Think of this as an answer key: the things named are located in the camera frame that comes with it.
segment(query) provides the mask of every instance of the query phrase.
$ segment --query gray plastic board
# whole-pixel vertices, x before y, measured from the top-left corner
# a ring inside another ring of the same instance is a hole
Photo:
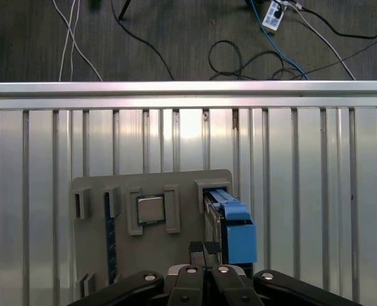
[[[105,193],[110,198],[110,215],[117,214],[114,219],[117,277],[141,270],[164,275],[170,266],[188,263],[189,243],[205,238],[199,202],[201,188],[207,186],[231,191],[232,175],[228,170],[208,170],[73,180],[71,213],[77,279],[94,274],[94,290],[108,285]],[[165,197],[165,221],[141,226],[136,197],[159,194]]]

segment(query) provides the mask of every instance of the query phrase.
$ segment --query metal stand leg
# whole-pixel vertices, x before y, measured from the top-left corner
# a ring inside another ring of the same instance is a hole
[[[124,14],[126,13],[127,8],[129,7],[130,1],[131,1],[131,0],[127,0],[126,3],[124,4],[123,9],[122,9],[122,12],[120,12],[120,15],[119,15],[119,20],[122,20],[122,19],[123,19],[123,16],[124,16]]]

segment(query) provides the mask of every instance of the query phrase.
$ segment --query white cable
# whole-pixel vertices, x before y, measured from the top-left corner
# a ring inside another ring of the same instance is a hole
[[[331,45],[331,43],[329,43],[304,17],[303,15],[301,14],[301,12],[299,11],[298,8],[296,8],[292,3],[288,3],[288,6],[290,6],[291,8],[293,8],[298,14],[299,16],[302,18],[302,20],[304,21],[304,23],[314,32],[316,33],[316,35],[322,40],[324,41],[324,43],[329,46],[329,48],[333,51],[333,53],[337,56],[337,58],[341,61],[340,63],[344,66],[345,70],[347,71],[348,75],[354,80],[356,81],[357,79],[355,78],[355,76],[353,75],[353,73],[350,71],[350,69],[348,69],[347,65],[344,63],[343,59],[341,58],[341,56],[338,54],[338,52],[335,50],[335,48]]]
[[[88,65],[93,69],[93,71],[95,72],[95,74],[98,76],[99,80],[103,81],[103,79],[101,78],[100,74],[98,73],[98,71],[96,70],[96,68],[92,65],[92,63],[89,61],[89,59],[87,59],[87,57],[79,50],[79,47],[78,45],[76,44],[76,40],[75,40],[75,35],[73,35],[73,32],[71,30],[71,27],[68,23],[68,21],[66,20],[65,16],[62,14],[62,12],[59,10],[58,8],[58,5],[56,5],[56,2],[55,0],[52,0],[52,2],[54,3],[54,6],[55,6],[55,9],[56,11],[58,12],[58,14],[62,17],[62,19],[65,21],[65,24],[66,26],[68,27],[68,30],[71,34],[71,37],[72,37],[72,40],[73,40],[73,43],[75,45],[75,48],[76,50],[78,51],[79,55],[82,56],[82,58],[85,60],[86,63],[88,63]]]
[[[76,0],[73,0],[72,7],[71,7],[71,15],[69,17],[69,24],[72,24],[73,8],[75,7],[75,3],[76,3]],[[69,30],[66,32],[65,44],[63,46],[63,51],[62,51],[61,68],[59,70],[59,78],[58,78],[59,82],[62,80],[63,63],[65,61],[65,53],[66,53],[66,46],[68,45],[68,38],[69,38]]]
[[[78,0],[78,12],[76,14],[76,20],[75,20],[75,26],[73,27],[73,35],[75,35],[76,26],[78,24],[79,20],[79,8],[80,8],[80,0]],[[72,41],[72,49],[71,49],[71,78],[69,82],[72,82],[72,76],[73,76],[73,49],[75,48],[75,44]]]

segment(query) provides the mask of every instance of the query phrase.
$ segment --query power strip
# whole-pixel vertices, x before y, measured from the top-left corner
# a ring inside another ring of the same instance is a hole
[[[279,4],[281,3],[282,6],[282,14],[279,18],[275,16],[275,12],[279,11]],[[275,33],[277,29],[279,29],[280,23],[283,19],[283,15],[285,14],[285,11],[287,9],[287,1],[271,1],[269,5],[269,9],[267,10],[267,13],[265,15],[265,18],[263,19],[262,26],[265,28],[266,31],[270,33]]]

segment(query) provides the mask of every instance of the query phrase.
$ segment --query blue cable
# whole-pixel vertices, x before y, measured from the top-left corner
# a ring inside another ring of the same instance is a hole
[[[276,52],[278,54],[280,54],[280,56],[286,61],[288,62],[289,64],[291,64],[294,68],[296,68],[297,70],[300,71],[300,73],[306,78],[306,80],[309,80],[309,78],[307,77],[307,75],[304,73],[303,69],[300,68],[298,65],[296,65],[293,61],[291,61],[287,56],[285,56],[280,50],[279,48],[277,47],[277,45],[274,43],[274,41],[272,40],[272,38],[269,37],[269,35],[267,34],[266,30],[263,28],[262,26],[262,22],[260,21],[260,18],[259,18],[259,15],[258,15],[258,12],[256,11],[256,8],[255,8],[255,4],[253,3],[253,0],[251,0],[251,4],[252,4],[252,9],[255,13],[255,16],[256,16],[256,19],[258,19],[258,22],[259,22],[259,25],[260,25],[260,28],[262,29],[264,35],[266,36],[266,38],[269,40],[269,42],[272,44],[272,46],[274,47],[274,49],[276,50]]]

